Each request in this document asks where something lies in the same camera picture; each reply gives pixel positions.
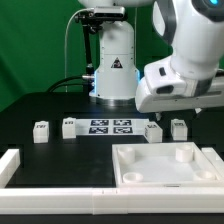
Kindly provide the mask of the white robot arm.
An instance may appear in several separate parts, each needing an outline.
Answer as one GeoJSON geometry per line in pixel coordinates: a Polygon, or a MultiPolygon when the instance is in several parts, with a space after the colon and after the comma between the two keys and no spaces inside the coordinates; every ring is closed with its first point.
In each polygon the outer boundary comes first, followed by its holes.
{"type": "Polygon", "coordinates": [[[224,0],[78,0],[85,24],[99,34],[100,65],[90,98],[105,105],[133,102],[141,113],[224,106],[224,0]],[[172,53],[134,64],[127,7],[152,7],[155,33],[172,53]]]}

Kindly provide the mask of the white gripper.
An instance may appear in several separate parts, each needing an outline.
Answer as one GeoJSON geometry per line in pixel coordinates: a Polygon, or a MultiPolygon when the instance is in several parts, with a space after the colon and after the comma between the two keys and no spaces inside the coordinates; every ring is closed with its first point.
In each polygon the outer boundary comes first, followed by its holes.
{"type": "Polygon", "coordinates": [[[141,113],[188,110],[224,106],[224,77],[215,77],[208,92],[197,97],[171,96],[154,98],[145,79],[137,87],[136,108],[141,113]]]}

